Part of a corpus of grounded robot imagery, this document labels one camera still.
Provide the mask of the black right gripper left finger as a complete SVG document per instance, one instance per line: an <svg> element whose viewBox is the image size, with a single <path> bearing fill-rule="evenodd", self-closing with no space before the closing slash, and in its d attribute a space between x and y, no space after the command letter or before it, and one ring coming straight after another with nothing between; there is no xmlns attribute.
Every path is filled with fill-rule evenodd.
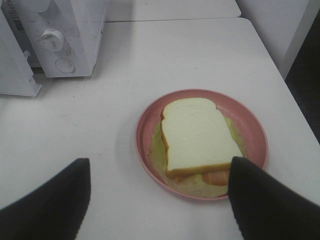
<svg viewBox="0 0 320 240"><path fill-rule="evenodd" d="M78 158L0 210L2 240L74 240L90 203L90 160Z"/></svg>

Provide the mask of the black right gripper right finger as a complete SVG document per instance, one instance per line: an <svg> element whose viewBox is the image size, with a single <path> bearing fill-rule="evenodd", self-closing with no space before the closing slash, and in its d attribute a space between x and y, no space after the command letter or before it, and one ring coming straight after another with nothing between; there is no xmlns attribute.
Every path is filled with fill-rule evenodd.
<svg viewBox="0 0 320 240"><path fill-rule="evenodd" d="M233 157L228 197L245 240L318 240L320 207L244 157Z"/></svg>

